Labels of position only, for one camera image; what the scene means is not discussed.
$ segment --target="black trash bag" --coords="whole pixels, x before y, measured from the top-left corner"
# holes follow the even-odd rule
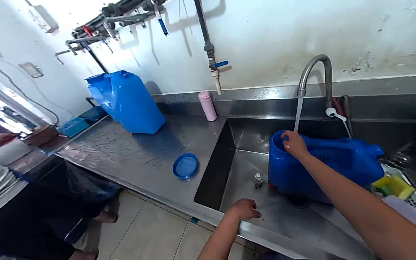
[[[107,179],[91,174],[72,163],[66,164],[68,187],[81,200],[97,203],[111,198],[120,188]]]

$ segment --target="water stream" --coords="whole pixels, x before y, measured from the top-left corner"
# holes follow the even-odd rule
[[[298,107],[296,109],[295,131],[298,131],[299,118],[301,117],[301,109],[303,107],[303,97],[298,97]]]

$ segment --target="blue plastic jug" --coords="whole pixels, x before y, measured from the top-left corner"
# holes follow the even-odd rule
[[[135,74],[125,70],[86,79],[92,97],[130,133],[154,134],[165,117]]]
[[[282,193],[305,194],[311,199],[328,202],[304,166],[285,150],[280,138],[284,132],[275,133],[269,145],[269,185],[277,187]],[[377,160],[378,156],[384,155],[384,151],[378,145],[368,145],[361,139],[302,137],[309,153],[362,187],[384,176]]]

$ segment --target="pink thermos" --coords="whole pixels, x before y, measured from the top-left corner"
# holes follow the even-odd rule
[[[211,97],[209,96],[209,92],[200,92],[198,99],[200,99],[201,107],[203,107],[203,111],[205,112],[205,116],[207,117],[208,121],[215,121],[217,118],[216,111],[215,107],[213,106],[213,102],[211,101]]]

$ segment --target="sink basin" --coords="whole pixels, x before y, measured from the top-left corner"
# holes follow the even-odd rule
[[[298,208],[274,187],[265,184],[255,189],[255,174],[268,181],[269,139],[277,131],[293,127],[292,119],[228,118],[194,201],[225,213],[240,198],[254,199],[263,216],[249,221],[253,224],[346,259],[372,255],[332,205],[309,202]],[[362,121],[353,122],[353,130],[355,138],[380,145],[388,154],[415,137],[416,123]],[[299,132],[311,138],[347,137],[343,123],[334,120],[302,119]]]

